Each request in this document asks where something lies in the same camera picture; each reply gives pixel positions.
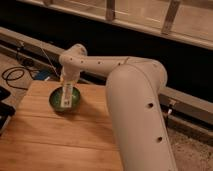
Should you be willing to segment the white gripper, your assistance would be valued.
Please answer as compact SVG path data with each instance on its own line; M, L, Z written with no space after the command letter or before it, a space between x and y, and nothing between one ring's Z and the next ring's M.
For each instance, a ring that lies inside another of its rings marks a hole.
M72 87L76 87L80 78L80 69L74 66L64 65L61 70L60 84L63 86L65 82L71 82Z

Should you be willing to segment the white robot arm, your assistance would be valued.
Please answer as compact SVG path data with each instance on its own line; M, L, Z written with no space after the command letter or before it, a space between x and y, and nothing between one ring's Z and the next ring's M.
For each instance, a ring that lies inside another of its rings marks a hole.
M178 171L158 94L167 72L157 60L134 56L89 56L75 44L60 54L61 78L82 71L106 81L106 102L124 171Z

